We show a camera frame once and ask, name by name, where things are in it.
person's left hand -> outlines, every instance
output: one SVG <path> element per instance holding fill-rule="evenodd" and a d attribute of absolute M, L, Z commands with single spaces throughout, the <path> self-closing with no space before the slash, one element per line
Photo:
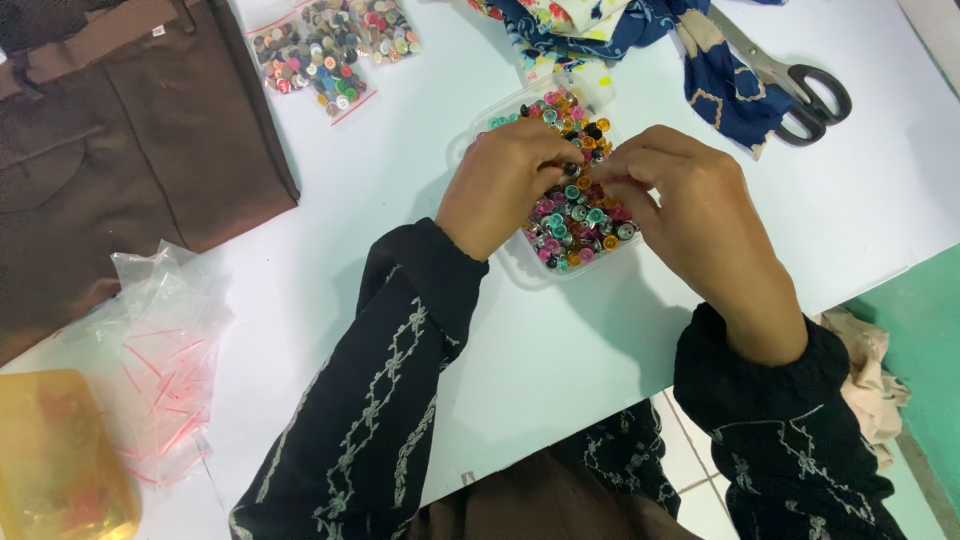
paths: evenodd
<path fill-rule="evenodd" d="M 434 222 L 464 253 L 487 260 L 560 182 L 564 165 L 583 161 L 542 120 L 520 118 L 470 144 Z"/>

black scissor handle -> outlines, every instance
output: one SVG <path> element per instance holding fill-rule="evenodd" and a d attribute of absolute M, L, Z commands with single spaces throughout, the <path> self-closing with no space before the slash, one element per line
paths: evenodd
<path fill-rule="evenodd" d="M 790 108 L 789 114 L 793 114 L 797 122 L 810 132 L 810 137 L 796 135 L 780 124 L 774 133 L 783 139 L 783 142 L 794 146 L 806 146 L 817 142 L 827 134 L 827 123 L 824 119 L 814 112 L 811 106 L 801 102 L 799 98 L 793 100 L 793 106 Z"/>
<path fill-rule="evenodd" d="M 825 124 L 832 126 L 833 124 L 843 121 L 847 116 L 850 116 L 850 112 L 853 109 L 853 101 L 850 99 L 850 94 L 847 93 L 847 89 L 844 88 L 835 77 L 819 67 L 813 67 L 803 63 L 791 65 L 786 73 L 790 76 L 790 79 L 793 79 L 793 82 L 796 83 L 797 86 L 806 92 L 806 95 L 810 98 L 810 103 L 807 105 L 821 117 Z M 830 93 L 833 94 L 833 97 L 837 100 L 837 113 L 830 110 L 830 107 L 827 107 L 824 100 L 806 83 L 807 77 L 826 86 Z"/>

scissor blade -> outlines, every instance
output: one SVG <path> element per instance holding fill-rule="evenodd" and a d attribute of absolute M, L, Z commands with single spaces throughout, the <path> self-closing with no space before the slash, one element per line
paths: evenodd
<path fill-rule="evenodd" d="M 749 37 L 740 32 L 740 29 L 713 4 L 710 4 L 709 10 L 707 10 L 707 18 L 716 25 L 731 47 L 740 53 L 741 59 L 750 64 L 754 71 L 758 71 L 760 64 L 766 60 L 767 55 L 750 41 Z"/>

sleeve cuff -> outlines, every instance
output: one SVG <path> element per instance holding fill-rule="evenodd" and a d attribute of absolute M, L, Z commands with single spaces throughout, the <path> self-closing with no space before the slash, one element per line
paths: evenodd
<path fill-rule="evenodd" d="M 466 343 L 480 281 L 489 271 L 487 262 L 460 251 L 432 219 L 423 218 L 397 227 L 373 244 L 363 282 L 372 274 L 383 275 L 385 282 L 393 272 L 403 272 L 440 328 Z M 361 295 L 358 310 L 366 305 L 364 300 Z"/>
<path fill-rule="evenodd" d="M 806 317 L 808 341 L 796 361 L 768 367 L 727 344 L 727 324 L 700 304 L 677 345 L 674 396 L 702 429 L 736 422 L 789 420 L 831 401 L 850 372 L 847 349 Z"/>

brown trousers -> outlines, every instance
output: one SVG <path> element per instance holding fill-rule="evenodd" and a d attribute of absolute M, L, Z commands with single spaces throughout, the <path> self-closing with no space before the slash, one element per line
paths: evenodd
<path fill-rule="evenodd" d="M 110 254 L 203 252 L 300 197 L 227 1 L 113 3 L 0 65 L 0 366 L 118 291 Z"/>

